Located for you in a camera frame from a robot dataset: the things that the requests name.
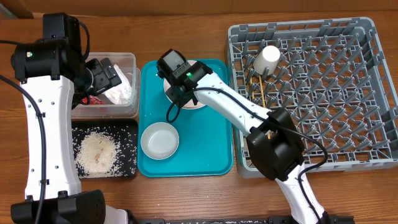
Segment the red foil wrapper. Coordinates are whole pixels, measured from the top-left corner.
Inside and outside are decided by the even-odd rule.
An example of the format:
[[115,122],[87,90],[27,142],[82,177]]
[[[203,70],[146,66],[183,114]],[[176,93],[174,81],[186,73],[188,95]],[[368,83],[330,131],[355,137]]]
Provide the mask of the red foil wrapper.
[[82,105],[103,105],[104,102],[95,96],[89,96],[81,100]]

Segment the white paper napkin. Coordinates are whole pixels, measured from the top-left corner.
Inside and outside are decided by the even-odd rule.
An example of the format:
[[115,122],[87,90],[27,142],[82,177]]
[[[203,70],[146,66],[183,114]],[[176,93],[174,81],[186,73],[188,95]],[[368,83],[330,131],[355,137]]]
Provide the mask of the white paper napkin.
[[106,90],[103,94],[110,102],[115,105],[126,104],[129,102],[132,96],[131,84],[117,65],[114,65],[113,67],[117,72],[118,77],[121,79],[121,84]]

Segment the grey bowl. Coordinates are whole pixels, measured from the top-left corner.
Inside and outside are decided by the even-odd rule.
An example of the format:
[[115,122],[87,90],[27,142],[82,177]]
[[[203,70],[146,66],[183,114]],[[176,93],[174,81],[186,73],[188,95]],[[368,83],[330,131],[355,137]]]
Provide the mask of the grey bowl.
[[144,154],[155,160],[172,156],[179,146],[179,134],[169,123],[158,122],[148,126],[141,136]]

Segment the wooden chopstick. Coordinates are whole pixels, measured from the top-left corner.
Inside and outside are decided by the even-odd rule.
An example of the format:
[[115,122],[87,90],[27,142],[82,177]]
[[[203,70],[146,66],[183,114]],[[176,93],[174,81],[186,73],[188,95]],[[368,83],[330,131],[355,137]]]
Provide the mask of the wooden chopstick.
[[[259,84],[260,84],[260,88],[261,88],[261,99],[262,99],[262,107],[266,108],[266,97],[264,96],[264,89],[263,89],[263,85],[262,85],[262,76],[259,74]],[[267,133],[267,137],[268,139],[271,139],[271,134],[270,132]]]
[[249,95],[251,97],[251,99],[254,99],[254,90],[256,89],[256,84],[252,81],[252,78],[250,78],[249,80],[250,82],[250,89],[249,89]]

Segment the white ceramic cup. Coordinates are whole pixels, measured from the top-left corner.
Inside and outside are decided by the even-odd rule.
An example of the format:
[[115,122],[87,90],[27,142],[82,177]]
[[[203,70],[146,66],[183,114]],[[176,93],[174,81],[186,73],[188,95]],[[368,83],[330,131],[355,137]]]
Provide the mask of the white ceramic cup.
[[280,59],[277,47],[269,45],[264,47],[253,62],[255,71],[261,75],[270,75],[276,69]]

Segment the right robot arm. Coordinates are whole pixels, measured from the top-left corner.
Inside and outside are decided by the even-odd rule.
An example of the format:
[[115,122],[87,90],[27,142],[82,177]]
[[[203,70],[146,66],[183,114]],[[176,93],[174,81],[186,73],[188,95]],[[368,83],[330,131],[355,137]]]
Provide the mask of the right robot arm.
[[287,110],[256,105],[230,88],[201,61],[194,64],[169,49],[157,61],[158,76],[170,84],[166,91],[172,105],[181,108],[189,101],[202,103],[223,115],[246,138],[255,168],[278,183],[291,216],[297,223],[328,223],[329,214],[318,203],[305,175],[304,139]]

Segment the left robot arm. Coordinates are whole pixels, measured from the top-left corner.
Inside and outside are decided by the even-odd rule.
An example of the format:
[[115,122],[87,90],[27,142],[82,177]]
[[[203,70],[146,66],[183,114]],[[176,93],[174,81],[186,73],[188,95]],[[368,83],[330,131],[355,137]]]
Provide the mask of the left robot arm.
[[89,59],[84,23],[65,13],[43,17],[43,37],[17,44],[12,85],[24,97],[29,138],[25,199],[11,206],[14,223],[134,223],[129,210],[110,207],[100,190],[84,192],[78,178],[71,113],[121,83],[108,58]]

